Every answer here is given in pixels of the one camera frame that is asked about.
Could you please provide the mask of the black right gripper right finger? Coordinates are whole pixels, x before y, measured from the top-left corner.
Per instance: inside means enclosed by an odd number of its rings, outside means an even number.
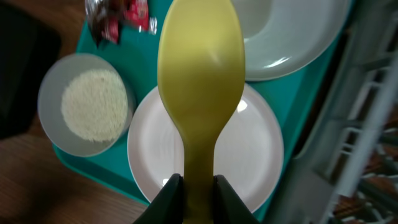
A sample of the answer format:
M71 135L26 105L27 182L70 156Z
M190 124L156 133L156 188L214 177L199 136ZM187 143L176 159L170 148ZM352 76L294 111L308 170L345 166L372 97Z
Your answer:
M214 224L259 224L223 175L214 176Z

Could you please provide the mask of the white rice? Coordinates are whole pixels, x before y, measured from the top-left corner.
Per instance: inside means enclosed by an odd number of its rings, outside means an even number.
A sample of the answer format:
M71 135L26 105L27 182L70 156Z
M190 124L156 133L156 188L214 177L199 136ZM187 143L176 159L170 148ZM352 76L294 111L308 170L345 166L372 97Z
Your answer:
M127 93L121 77L110 70L87 70L62 94L60 110L67 127L87 141L119 137L127 118Z

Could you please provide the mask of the grey bowl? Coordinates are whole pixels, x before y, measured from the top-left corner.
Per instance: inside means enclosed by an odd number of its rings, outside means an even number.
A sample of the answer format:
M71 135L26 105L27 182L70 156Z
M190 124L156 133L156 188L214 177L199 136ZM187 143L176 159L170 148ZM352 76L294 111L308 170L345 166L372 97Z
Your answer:
M46 73L38 94L38 115L40 123L51 142L63 152L78 157L101 154L111 148L128 131L137 106L131 85L121 76L127 94L127 117L119 136L111 141L88 141L72 133L61 112L62 94L68 84L79 74L93 70L117 70L103 58L93 54L71 54L57 61Z

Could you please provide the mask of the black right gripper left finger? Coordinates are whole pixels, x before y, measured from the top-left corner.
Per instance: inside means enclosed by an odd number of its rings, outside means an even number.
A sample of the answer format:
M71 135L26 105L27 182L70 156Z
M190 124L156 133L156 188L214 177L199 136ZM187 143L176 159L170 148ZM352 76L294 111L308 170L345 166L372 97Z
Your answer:
M182 224L183 177L173 174L133 224Z

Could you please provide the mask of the yellow plastic spoon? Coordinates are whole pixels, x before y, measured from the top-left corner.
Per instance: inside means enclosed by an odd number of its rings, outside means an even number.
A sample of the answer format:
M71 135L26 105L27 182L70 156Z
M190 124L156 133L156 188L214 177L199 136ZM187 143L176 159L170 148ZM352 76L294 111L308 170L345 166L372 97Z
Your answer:
M245 52L230 0L176 0L162 27L157 84L183 142L183 222L211 223L214 151L245 82Z

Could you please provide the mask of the pink plate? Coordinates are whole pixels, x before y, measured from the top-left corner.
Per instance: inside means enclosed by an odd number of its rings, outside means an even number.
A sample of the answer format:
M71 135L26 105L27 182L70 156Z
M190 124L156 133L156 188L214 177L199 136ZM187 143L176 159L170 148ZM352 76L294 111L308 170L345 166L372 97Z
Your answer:
M183 174L183 143L157 88L138 106L127 137L130 170L139 190L153 201L174 173ZM245 85L238 107L215 146L214 173L251 211L275 189L282 172L284 143L276 116L264 98Z

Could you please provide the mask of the light grey plate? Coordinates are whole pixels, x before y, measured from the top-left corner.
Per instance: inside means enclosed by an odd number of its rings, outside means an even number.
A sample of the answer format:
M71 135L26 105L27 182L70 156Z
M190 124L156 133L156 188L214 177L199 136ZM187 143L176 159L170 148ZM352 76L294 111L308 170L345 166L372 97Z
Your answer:
M351 0L233 0L246 53L246 80L280 78L305 67L334 41Z

